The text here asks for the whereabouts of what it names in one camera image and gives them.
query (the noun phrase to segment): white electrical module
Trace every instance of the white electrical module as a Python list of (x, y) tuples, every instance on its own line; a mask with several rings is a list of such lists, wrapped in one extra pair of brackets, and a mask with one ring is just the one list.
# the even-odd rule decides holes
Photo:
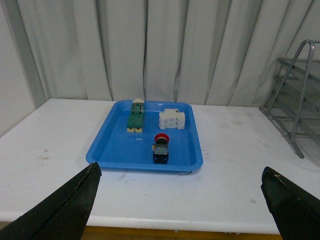
[(159, 113), (160, 129), (184, 129), (186, 116), (184, 112), (178, 109), (167, 108), (164, 112)]

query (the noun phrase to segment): table surface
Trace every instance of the table surface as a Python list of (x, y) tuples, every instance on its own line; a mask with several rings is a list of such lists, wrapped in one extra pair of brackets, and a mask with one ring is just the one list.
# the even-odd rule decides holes
[[(0, 138), (0, 221), (13, 221), (88, 166), (115, 102), (50, 99)], [(300, 159), (254, 107), (192, 105), (203, 156), (189, 175), (102, 170), (87, 225), (279, 234), (261, 191), (269, 166), (320, 198), (319, 147)]]

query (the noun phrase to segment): curtain fold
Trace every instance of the curtain fold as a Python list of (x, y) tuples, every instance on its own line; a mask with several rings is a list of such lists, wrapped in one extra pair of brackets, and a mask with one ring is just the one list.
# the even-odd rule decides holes
[(107, 78), (114, 101), (144, 99), (146, 0), (98, 0)]
[(145, 96), (150, 101), (177, 100), (189, 1), (148, 1)]
[(17, 2), (47, 99), (262, 106), (277, 58), (320, 39), (320, 0)]
[(87, 99), (110, 101), (112, 98), (102, 53), (97, 5), (88, 0), (73, 0), (72, 3)]

